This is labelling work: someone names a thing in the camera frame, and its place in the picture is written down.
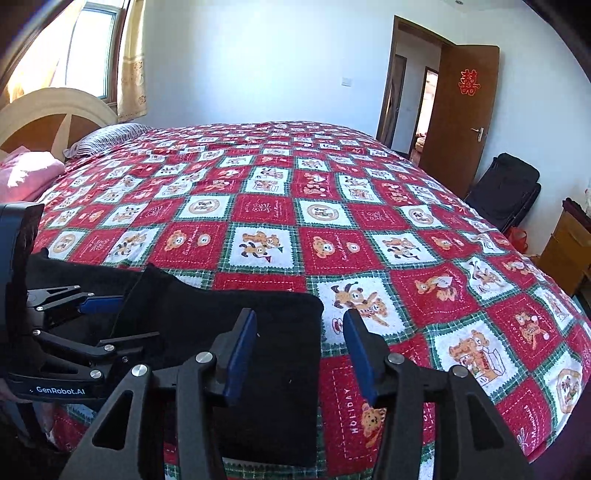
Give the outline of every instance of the wooden cabinet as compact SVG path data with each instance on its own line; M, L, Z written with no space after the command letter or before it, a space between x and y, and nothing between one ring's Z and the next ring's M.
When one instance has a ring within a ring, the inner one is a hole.
M571 296L586 277L591 278L591 233L568 212L562 212L538 268Z

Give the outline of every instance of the pillow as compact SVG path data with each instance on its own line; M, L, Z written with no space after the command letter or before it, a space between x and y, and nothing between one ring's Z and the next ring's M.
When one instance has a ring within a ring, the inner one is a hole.
M64 173L64 164L49 152L25 149L14 156L18 150L0 166L0 203L37 200Z
M133 140L150 130L151 127L142 124L117 124L99 128L64 150L64 157L88 157L127 140Z

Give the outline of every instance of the silver bolt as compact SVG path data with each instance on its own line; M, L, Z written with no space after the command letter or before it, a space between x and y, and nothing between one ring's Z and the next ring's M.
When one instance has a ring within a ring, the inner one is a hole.
M391 353L388 355L388 362L394 365L400 365L404 362L404 355L401 355L400 353Z
M144 364L139 364L131 369L131 374L134 377L141 377L142 375L145 375L147 371L148 367L146 367Z
M213 360L213 355L210 352L198 353L195 357L198 364L208 364Z
M468 376L468 369L466 367L464 367L463 365L455 365L452 368L452 373L456 377L465 378Z

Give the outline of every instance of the door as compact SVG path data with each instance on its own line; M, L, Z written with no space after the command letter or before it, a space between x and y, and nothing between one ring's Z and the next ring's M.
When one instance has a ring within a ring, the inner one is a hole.
M396 130L396 122L398 121L398 113L400 112L400 99L402 98L402 89L404 87L404 75L406 74L406 57L396 55L394 57L394 72L392 72L392 89L388 104L388 112L386 115L386 137L384 144L387 147L392 147L394 140L394 131Z
M466 197L491 124L499 47L444 45L437 92L419 166Z

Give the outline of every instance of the black chair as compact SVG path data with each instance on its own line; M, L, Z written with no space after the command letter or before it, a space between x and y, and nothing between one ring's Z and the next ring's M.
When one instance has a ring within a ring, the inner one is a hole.
M474 185L465 202L505 233L518 226L540 194L540 172L517 157L502 153Z

